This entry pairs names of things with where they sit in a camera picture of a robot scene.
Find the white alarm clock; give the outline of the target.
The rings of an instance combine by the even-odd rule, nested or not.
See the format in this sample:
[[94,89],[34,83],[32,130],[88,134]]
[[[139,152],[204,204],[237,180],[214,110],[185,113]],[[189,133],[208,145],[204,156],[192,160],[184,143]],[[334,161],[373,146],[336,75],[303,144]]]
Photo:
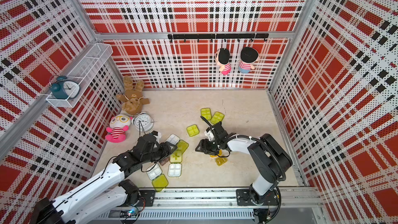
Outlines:
[[153,128],[154,121],[146,112],[143,112],[133,117],[132,124],[137,130],[146,133]]

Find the brown teddy bear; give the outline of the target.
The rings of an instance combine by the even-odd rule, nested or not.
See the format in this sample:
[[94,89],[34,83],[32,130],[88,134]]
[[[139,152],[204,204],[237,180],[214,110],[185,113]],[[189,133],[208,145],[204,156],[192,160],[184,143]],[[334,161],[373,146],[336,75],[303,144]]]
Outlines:
[[144,105],[150,104],[150,100],[143,95],[144,81],[134,81],[131,77],[123,77],[124,93],[117,94],[116,98],[122,102],[121,110],[134,116],[143,110]]

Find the small brown pillbox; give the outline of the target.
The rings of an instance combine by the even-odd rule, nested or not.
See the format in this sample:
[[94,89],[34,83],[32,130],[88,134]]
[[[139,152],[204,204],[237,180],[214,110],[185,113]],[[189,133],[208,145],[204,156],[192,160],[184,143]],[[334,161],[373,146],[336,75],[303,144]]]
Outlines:
[[160,164],[160,166],[164,166],[166,163],[168,163],[170,161],[170,158],[169,157],[167,157],[167,158],[164,158],[164,159],[162,159],[160,162],[159,162],[159,164]]

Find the small yellow transparent pillbox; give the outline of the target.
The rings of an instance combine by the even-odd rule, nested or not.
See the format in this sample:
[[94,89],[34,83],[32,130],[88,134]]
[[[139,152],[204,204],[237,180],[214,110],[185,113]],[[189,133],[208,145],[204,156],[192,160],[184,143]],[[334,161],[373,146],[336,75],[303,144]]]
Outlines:
[[227,161],[228,161],[227,158],[222,158],[222,157],[217,157],[215,159],[215,162],[216,162],[217,166],[219,166],[219,167],[222,166],[223,164],[225,164]]

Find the pink dressed hanging doll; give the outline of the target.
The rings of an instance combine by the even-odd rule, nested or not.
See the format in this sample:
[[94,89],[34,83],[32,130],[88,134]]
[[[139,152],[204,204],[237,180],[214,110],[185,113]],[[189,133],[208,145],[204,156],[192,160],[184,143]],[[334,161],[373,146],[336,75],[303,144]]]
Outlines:
[[231,71],[230,52],[225,48],[220,48],[216,52],[216,64],[219,66],[219,72],[228,75]]

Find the blue dressed hanging doll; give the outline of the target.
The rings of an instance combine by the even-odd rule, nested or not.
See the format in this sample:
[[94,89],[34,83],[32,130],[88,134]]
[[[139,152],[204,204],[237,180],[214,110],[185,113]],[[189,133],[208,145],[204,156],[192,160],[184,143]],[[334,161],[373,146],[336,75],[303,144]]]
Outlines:
[[240,52],[240,62],[238,70],[241,73],[247,74],[255,69],[254,63],[256,62],[259,54],[251,47],[244,47]]

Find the black hook rail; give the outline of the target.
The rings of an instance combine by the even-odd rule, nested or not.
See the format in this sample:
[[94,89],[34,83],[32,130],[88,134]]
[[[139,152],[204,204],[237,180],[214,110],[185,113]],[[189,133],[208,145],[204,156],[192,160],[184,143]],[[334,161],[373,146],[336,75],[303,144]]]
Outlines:
[[212,34],[168,34],[169,40],[189,40],[189,39],[267,39],[269,33],[212,33]]

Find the teal alarm clock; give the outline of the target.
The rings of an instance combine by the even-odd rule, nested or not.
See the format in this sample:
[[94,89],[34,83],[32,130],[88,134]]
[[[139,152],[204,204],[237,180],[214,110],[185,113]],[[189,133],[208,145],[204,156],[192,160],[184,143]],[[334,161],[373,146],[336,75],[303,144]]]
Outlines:
[[55,82],[51,84],[50,91],[58,100],[74,99],[80,92],[80,86],[66,76],[58,76]]

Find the green pillbox white tray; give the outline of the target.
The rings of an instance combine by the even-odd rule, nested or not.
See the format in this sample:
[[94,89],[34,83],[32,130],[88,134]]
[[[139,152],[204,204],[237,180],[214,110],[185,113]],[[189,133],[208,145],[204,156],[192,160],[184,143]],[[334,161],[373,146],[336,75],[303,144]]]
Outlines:
[[210,120],[210,123],[211,123],[212,125],[215,125],[215,124],[217,124],[217,123],[223,121],[224,117],[225,117],[225,115],[224,115],[223,113],[215,112],[215,113],[213,114],[211,120]]

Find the pink owl plush toy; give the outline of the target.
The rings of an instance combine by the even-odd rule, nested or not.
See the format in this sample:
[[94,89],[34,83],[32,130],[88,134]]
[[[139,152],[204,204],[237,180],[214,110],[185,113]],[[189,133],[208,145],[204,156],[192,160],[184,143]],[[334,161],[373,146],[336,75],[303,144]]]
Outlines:
[[105,139],[112,143],[121,143],[126,140],[126,132],[132,123],[132,116],[119,114],[113,117],[109,126],[106,128],[108,133]]

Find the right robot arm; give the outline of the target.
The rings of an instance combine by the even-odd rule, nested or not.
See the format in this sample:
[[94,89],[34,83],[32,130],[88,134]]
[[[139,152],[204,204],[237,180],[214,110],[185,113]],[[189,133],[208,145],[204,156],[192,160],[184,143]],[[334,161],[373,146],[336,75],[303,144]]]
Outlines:
[[228,133],[221,122],[208,125],[206,138],[200,140],[195,151],[220,158],[221,150],[250,155],[259,171],[259,176],[249,186],[248,197],[255,205],[264,203],[270,193],[278,190],[278,184],[287,179],[286,172],[293,165],[291,157],[270,134],[255,138]]

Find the green pillbox with cross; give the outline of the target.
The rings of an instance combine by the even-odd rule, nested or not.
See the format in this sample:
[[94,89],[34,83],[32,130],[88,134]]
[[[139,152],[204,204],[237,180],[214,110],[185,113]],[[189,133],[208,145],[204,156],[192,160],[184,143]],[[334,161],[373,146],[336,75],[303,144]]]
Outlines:
[[200,133],[199,128],[195,124],[187,127],[186,130],[190,137],[196,136]]

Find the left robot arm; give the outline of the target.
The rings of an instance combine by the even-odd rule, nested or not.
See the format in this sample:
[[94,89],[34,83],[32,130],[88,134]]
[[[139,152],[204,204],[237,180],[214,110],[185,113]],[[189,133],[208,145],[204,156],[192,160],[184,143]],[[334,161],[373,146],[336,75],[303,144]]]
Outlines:
[[157,163],[175,150],[177,145],[158,143],[152,133],[139,137],[132,149],[111,158],[101,172],[80,186],[53,200],[37,202],[30,223],[87,224],[114,207],[145,201],[129,176],[145,163]]

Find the open green pillbox front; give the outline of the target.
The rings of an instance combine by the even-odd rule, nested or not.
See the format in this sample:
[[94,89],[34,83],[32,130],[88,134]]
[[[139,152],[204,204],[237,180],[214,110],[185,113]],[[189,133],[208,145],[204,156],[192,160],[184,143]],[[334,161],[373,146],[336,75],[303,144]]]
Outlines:
[[156,192],[162,191],[169,185],[166,176],[163,174],[162,169],[158,164],[155,164],[147,170],[147,175],[151,180],[152,186]]

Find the white square pillbox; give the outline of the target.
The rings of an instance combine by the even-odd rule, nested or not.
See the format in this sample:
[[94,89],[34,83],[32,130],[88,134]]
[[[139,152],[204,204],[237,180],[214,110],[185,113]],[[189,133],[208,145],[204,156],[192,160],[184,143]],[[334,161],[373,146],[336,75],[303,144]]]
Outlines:
[[179,177],[181,176],[182,165],[181,163],[171,163],[168,169],[168,177]]

